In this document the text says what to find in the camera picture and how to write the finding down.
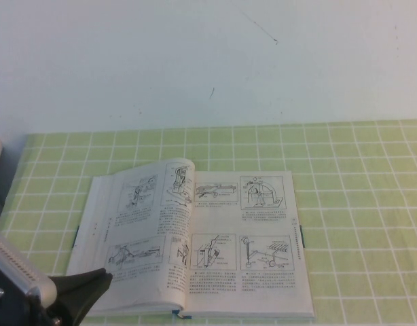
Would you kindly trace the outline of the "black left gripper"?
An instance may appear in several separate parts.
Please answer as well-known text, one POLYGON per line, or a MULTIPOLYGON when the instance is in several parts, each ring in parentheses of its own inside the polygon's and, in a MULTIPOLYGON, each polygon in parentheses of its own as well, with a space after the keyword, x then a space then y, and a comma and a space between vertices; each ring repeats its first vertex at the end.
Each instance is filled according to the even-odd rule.
POLYGON ((39 296, 28 296, 28 325, 80 325, 109 289, 113 275, 104 268, 69 276, 51 276, 57 299, 44 308, 39 296))

